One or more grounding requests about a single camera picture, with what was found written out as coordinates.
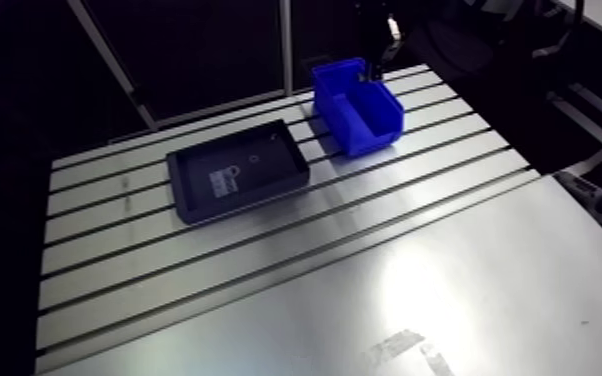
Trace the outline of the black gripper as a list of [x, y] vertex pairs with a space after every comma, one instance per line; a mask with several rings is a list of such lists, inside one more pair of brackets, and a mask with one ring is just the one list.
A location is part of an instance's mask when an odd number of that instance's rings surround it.
[[365, 70], [360, 80], [380, 81], [384, 67], [398, 54], [404, 33], [395, 18], [396, 3], [390, 0], [356, 0], [361, 56]]

